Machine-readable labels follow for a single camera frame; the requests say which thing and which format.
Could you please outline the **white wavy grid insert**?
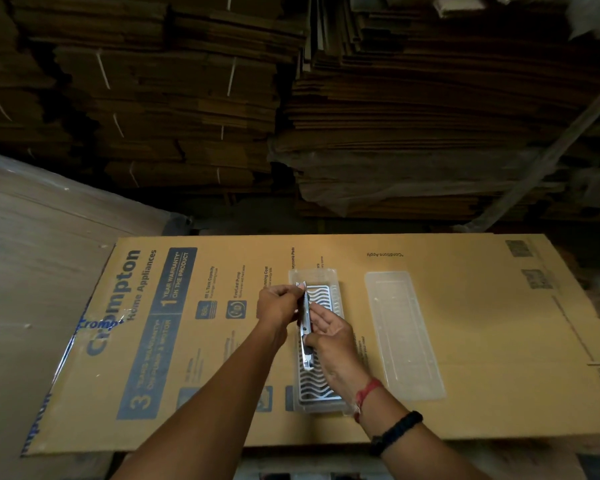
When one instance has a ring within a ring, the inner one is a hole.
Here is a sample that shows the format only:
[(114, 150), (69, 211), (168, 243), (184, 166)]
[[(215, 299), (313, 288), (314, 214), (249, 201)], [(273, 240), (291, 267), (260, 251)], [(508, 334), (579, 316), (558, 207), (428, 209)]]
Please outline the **white wavy grid insert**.
[(305, 334), (311, 332), (309, 306), (317, 303), (343, 317), (342, 300), (337, 285), (308, 284), (303, 300), (303, 318), (297, 334), (297, 400), (302, 407), (326, 406), (340, 401), (339, 395), (328, 386), (316, 352), (304, 346)]

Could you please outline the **large flattened printed cardboard box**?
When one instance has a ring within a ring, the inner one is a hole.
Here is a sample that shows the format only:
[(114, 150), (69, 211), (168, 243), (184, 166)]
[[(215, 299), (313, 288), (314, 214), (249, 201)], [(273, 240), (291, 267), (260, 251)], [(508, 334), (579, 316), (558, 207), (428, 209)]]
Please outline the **large flattened printed cardboard box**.
[(259, 292), (314, 268), (336, 270), (385, 386), (365, 275), (409, 273), (446, 398), (403, 402), (438, 436), (600, 435), (600, 318), (542, 234), (136, 237), (115, 245), (22, 455), (135, 450), (243, 343)]

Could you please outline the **person's right hand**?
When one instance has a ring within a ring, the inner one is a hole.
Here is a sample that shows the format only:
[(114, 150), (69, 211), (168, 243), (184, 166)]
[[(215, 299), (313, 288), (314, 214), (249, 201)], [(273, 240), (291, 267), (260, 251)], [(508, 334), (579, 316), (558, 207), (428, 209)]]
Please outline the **person's right hand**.
[(310, 305), (310, 315), (326, 321), (326, 334), (319, 347), (312, 348), (319, 359), (329, 387), (348, 403), (366, 387), (372, 377), (362, 363), (352, 327), (343, 318), (317, 303)]

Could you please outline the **clear plastic tray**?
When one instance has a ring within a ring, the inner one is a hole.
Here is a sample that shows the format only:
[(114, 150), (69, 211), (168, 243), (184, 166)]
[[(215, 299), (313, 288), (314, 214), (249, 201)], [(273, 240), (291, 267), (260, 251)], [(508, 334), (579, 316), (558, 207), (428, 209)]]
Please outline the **clear plastic tray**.
[(294, 410), (306, 414), (348, 412), (349, 405), (328, 386), (317, 353), (304, 345), (305, 336), (312, 332), (309, 312), (312, 303), (344, 317), (337, 272), (328, 268), (292, 269), (288, 278), (292, 284), (305, 286), (296, 334)]

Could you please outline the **plastic-wrapped wooden board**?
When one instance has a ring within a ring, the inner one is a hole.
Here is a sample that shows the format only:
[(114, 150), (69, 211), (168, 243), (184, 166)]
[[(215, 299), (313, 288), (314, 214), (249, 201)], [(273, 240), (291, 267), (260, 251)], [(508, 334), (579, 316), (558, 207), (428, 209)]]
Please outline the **plastic-wrapped wooden board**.
[(112, 453), (20, 458), (120, 237), (187, 218), (0, 155), (0, 480), (105, 480)]

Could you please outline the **person's right forearm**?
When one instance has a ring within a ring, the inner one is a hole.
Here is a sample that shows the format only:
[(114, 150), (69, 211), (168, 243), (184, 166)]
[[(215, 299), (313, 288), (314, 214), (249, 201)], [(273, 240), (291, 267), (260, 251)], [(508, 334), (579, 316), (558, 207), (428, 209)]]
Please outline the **person's right forearm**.
[(444, 443), (372, 378), (351, 403), (370, 440), (370, 453), (384, 462), (394, 480), (491, 480)]

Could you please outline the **clear plastic lid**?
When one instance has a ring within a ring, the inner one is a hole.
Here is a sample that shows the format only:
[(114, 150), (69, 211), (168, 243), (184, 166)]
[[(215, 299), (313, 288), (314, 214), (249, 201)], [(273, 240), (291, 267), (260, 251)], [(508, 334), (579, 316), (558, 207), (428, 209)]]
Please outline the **clear plastic lid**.
[(365, 285), (389, 391), (406, 402), (446, 398), (409, 273), (369, 272)]

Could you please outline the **plastic-covered stack of flattened cartons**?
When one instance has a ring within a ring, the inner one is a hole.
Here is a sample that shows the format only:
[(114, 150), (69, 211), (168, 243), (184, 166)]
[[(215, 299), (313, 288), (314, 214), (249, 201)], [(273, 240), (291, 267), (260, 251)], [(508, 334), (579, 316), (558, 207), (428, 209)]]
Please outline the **plastic-covered stack of flattened cartons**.
[(307, 216), (600, 221), (600, 40), (568, 0), (309, 0), (269, 160)]

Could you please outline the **person's left forearm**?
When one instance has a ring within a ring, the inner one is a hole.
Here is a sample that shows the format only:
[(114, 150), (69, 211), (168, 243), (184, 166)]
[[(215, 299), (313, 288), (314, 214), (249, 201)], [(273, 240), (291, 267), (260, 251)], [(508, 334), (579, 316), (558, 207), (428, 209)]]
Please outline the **person's left forearm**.
[(111, 480), (232, 480), (288, 325), (260, 319), (215, 375)]

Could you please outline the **person's left hand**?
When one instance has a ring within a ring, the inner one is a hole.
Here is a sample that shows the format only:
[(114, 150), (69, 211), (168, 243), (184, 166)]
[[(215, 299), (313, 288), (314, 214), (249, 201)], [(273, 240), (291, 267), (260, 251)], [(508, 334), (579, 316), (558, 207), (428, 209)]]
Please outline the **person's left hand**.
[[(258, 319), (256, 329), (259, 333), (266, 334), (278, 347), (286, 341), (287, 329), (291, 325), (283, 325), (281, 323), (280, 288), (282, 286), (284, 285), (275, 285), (261, 290), (256, 306), (256, 318)], [(298, 320), (300, 315), (299, 310), (296, 320), (293, 322)]]

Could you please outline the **white plastic bag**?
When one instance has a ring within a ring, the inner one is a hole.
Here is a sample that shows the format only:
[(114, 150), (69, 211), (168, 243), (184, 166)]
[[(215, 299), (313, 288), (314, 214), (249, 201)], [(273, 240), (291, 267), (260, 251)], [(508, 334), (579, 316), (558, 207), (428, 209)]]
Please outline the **white plastic bag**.
[(600, 0), (568, 0), (570, 39), (592, 32), (600, 40)]

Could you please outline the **strapped stack of flattened cartons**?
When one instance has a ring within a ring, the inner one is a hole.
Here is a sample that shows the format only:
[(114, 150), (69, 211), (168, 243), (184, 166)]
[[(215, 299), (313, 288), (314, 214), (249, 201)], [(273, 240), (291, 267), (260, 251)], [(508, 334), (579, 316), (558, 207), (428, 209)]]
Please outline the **strapped stack of flattened cartons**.
[(0, 0), (0, 153), (133, 192), (267, 192), (308, 8)]

